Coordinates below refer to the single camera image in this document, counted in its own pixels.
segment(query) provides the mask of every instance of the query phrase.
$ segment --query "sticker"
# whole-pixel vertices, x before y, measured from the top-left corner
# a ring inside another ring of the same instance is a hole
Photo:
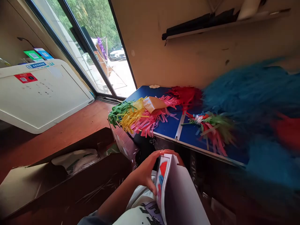
[[[43,48],[35,48],[38,53],[40,53],[46,60],[54,59],[48,52],[46,52]]]
[[[37,79],[32,75],[32,73],[17,74],[15,75],[15,77],[19,79],[22,83],[37,81]]]
[[[53,74],[54,77],[56,78],[62,78],[63,75],[62,73],[60,72],[60,70],[56,67],[48,67],[48,70],[50,71],[50,73]]]
[[[42,59],[42,57],[40,57],[34,50],[31,50],[31,51],[24,51],[24,53],[26,54],[26,55],[28,55],[29,56],[29,58],[31,58],[33,61],[35,61],[36,63],[37,62],[42,62],[42,61],[44,61],[43,59]]]
[[[44,62],[35,63],[35,64],[30,64],[30,65],[27,65],[26,67],[27,67],[28,69],[34,69],[34,68],[38,68],[38,67],[42,67],[42,66],[48,67],[47,64],[44,63]]]

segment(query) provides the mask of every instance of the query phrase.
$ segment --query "child's hand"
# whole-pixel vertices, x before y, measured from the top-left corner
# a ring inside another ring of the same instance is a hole
[[[131,174],[131,178],[137,185],[146,186],[156,196],[156,187],[151,180],[151,172],[154,167],[156,159],[160,156],[162,151],[152,152],[138,168]]]
[[[182,158],[180,157],[180,155],[177,152],[175,152],[173,150],[170,150],[170,149],[165,149],[165,150],[162,150],[160,152],[160,155],[164,155],[164,154],[173,154],[173,155],[175,155],[177,157],[177,159],[178,159],[178,165],[184,166]]]

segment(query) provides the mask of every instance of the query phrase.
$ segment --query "sleeve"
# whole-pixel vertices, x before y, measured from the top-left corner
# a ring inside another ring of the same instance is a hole
[[[107,225],[104,221],[100,219],[100,217],[97,215],[97,211],[89,214],[86,217],[83,217],[78,225]]]

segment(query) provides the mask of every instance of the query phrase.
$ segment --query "red sticker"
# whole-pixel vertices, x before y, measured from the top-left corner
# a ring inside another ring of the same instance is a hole
[[[37,81],[37,79],[32,75],[32,73],[22,73],[15,75],[22,83],[29,83],[32,81]]]

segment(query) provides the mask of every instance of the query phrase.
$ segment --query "door frame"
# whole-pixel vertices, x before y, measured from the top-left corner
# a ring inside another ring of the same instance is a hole
[[[97,60],[90,44],[88,43],[87,39],[85,38],[81,27],[78,23],[78,21],[76,20],[74,14],[72,13],[70,6],[68,5],[66,0],[57,0],[58,3],[60,4],[60,6],[62,7],[62,10],[64,11],[64,13],[66,14],[67,18],[69,19],[71,25],[74,28],[74,31],[76,32],[78,38],[80,39],[80,42],[82,43],[83,47],[86,49],[87,53],[90,55],[94,65],[96,66],[96,68],[98,69],[102,79],[105,81],[105,84],[107,85],[108,89],[111,92],[110,94],[104,94],[104,93],[99,93],[96,91],[96,89],[94,88],[93,84],[90,82],[90,80],[88,79],[88,77],[86,76],[86,74],[84,73],[84,71],[81,69],[81,67],[78,65],[78,63],[74,60],[73,56],[71,55],[71,53],[68,51],[68,49],[65,47],[65,45],[63,44],[63,42],[59,39],[59,37],[57,36],[57,34],[54,32],[54,30],[51,28],[51,26],[49,25],[49,23],[47,22],[47,20],[44,18],[44,16],[42,15],[42,13],[39,11],[39,9],[35,6],[34,2],[32,0],[25,0],[25,2],[27,3],[27,5],[30,7],[30,9],[33,11],[33,13],[36,15],[36,17],[39,19],[39,21],[41,22],[41,24],[43,25],[43,27],[46,29],[46,31],[48,32],[48,34],[51,36],[51,38],[54,40],[54,42],[57,44],[57,46],[61,49],[61,51],[63,52],[63,54],[66,56],[66,58],[70,61],[70,63],[74,66],[74,68],[77,70],[77,72],[79,73],[79,75],[81,76],[81,78],[86,82],[86,84],[90,87],[90,89],[93,91],[94,95],[97,97],[107,97],[107,98],[114,98],[117,100],[125,100],[125,97],[120,97],[116,95],[115,90],[113,89],[110,81],[108,80],[108,78],[105,75],[105,72],[103,71],[99,61]],[[134,75],[133,75],[133,71],[131,68],[131,64],[129,62],[129,58],[128,58],[128,54],[127,51],[125,49],[125,45],[124,45],[124,41],[123,38],[121,36],[121,32],[120,32],[120,28],[116,19],[116,15],[115,12],[113,10],[113,6],[110,0],[108,0],[109,5],[110,5],[110,9],[112,11],[112,15],[117,27],[117,31],[121,40],[121,44],[124,48],[124,52],[126,55],[126,59],[127,59],[127,63],[133,78],[133,82],[135,87],[137,88],[136,85],[136,81],[134,79]]]

